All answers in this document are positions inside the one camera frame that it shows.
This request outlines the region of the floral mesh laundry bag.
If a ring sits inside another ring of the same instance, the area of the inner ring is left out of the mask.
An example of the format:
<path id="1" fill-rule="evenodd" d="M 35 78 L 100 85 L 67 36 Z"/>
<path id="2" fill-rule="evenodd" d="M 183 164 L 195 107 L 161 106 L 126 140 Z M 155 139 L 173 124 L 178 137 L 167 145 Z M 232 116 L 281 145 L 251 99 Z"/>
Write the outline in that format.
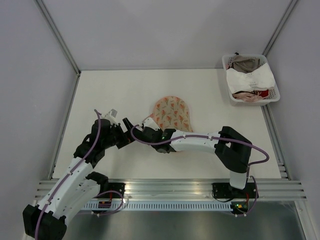
<path id="1" fill-rule="evenodd" d="M 175 152 L 183 151 L 182 148 L 178 147 L 178 144 L 184 143 L 188 139 L 188 135 L 193 132 L 187 103 L 177 96 L 165 96 L 155 103 L 152 113 L 146 118 L 149 117 L 153 118 L 163 131 L 165 129 L 175 129 L 171 139 L 152 143 L 152 145 L 162 145 L 170 142 L 170 146 Z"/>

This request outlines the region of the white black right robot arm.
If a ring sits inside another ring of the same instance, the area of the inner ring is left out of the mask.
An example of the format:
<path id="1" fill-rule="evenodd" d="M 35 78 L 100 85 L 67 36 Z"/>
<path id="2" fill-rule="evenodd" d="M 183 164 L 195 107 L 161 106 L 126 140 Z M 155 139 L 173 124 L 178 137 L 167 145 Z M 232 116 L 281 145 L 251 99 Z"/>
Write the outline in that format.
<path id="1" fill-rule="evenodd" d="M 230 172 L 229 194 L 239 198 L 247 190 L 247 170 L 252 142 L 232 127 L 223 126 L 218 132 L 203 135 L 174 128 L 155 130 L 145 126 L 139 139 L 164 154 L 185 151 L 215 154 Z"/>

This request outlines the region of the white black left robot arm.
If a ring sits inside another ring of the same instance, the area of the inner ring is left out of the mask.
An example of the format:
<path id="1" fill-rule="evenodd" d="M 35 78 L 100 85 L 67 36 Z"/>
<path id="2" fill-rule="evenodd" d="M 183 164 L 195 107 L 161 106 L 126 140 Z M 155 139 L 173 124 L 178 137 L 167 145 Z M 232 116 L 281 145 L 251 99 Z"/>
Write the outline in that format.
<path id="1" fill-rule="evenodd" d="M 113 196 L 124 199 L 118 189 L 110 187 L 107 176 L 94 171 L 107 149 L 118 149 L 131 143 L 130 132 L 124 132 L 112 115 L 99 117 L 91 132 L 76 148 L 64 175 L 36 204 L 27 205 L 22 212 L 25 234 L 35 240 L 61 240 L 68 224 L 87 202 L 106 198 L 95 215 L 102 215 L 111 206 Z"/>

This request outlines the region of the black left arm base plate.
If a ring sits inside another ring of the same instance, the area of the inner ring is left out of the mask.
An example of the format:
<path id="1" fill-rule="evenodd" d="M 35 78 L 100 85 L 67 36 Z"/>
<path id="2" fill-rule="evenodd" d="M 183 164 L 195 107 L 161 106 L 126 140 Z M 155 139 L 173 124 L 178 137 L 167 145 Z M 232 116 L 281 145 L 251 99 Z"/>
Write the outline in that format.
<path id="1" fill-rule="evenodd" d="M 125 183 L 124 182 L 109 182 L 106 183 L 104 186 L 100 189 L 100 194 L 107 192 L 105 194 L 100 195 L 98 198 L 100 199 L 120 199 L 121 197 L 116 193 L 120 193 L 121 195 L 125 192 Z"/>

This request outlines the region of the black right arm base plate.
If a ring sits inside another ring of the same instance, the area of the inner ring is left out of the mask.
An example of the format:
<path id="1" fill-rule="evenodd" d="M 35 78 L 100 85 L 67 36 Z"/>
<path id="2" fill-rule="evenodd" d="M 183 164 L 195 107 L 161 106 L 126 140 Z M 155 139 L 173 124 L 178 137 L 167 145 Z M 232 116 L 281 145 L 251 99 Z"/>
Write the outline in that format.
<path id="1" fill-rule="evenodd" d="M 212 183 L 212 197 L 219 202 L 229 202 L 235 198 L 240 198 L 242 194 L 227 182 Z"/>

